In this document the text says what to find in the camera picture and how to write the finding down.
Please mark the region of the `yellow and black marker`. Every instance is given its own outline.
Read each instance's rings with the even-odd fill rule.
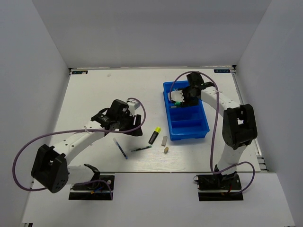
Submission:
[[[159,132],[161,131],[160,127],[157,127],[155,129],[155,131],[153,132],[153,134],[151,135],[150,140],[148,141],[149,144],[153,144],[154,141],[156,140],[157,136],[159,135]]]

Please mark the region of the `label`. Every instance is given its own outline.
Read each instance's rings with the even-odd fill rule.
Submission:
[[[79,74],[87,74],[88,73],[88,70],[82,70],[82,71],[73,71],[73,72],[71,72],[72,74],[77,74],[77,75],[79,75]]]
[[[214,70],[215,73],[230,73],[230,70]]]

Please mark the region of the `pen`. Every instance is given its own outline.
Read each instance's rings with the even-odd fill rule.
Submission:
[[[149,145],[149,146],[144,147],[144,148],[138,148],[138,149],[135,149],[135,150],[131,150],[131,152],[133,152],[133,151],[138,151],[138,150],[145,150],[145,149],[148,149],[148,148],[151,148],[151,147],[152,147],[152,146]]]
[[[119,147],[120,151],[122,152],[123,156],[125,157],[125,159],[128,159],[128,157],[126,156],[126,154],[124,153],[124,151],[122,150],[121,146],[118,144],[118,141],[113,138],[113,141],[115,142],[115,144]]]

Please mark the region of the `marker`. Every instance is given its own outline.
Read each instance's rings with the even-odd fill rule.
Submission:
[[[159,135],[159,132],[161,131],[160,127],[157,127],[155,129],[155,131],[153,132],[153,134],[151,135],[150,140],[148,141],[149,144],[153,144],[154,141],[156,140],[157,136]]]
[[[128,157],[126,156],[126,154],[124,153],[124,151],[122,150],[121,146],[118,144],[118,141],[113,138],[113,141],[115,142],[115,144],[119,147],[120,151],[122,152],[123,156],[125,157],[125,159],[128,159]]]
[[[149,146],[144,147],[144,148],[138,148],[138,149],[135,149],[135,150],[131,150],[131,152],[133,152],[133,151],[138,151],[138,150],[145,150],[145,149],[148,149],[148,148],[151,148],[151,147],[152,147],[152,146],[149,145]]]

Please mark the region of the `blue pen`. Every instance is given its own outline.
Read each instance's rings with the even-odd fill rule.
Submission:
[[[128,157],[126,156],[126,154],[124,153],[124,151],[122,150],[121,146],[118,144],[118,141],[113,138],[113,141],[115,142],[115,144],[119,147],[120,151],[122,152],[122,154],[124,155],[125,159],[128,159]]]

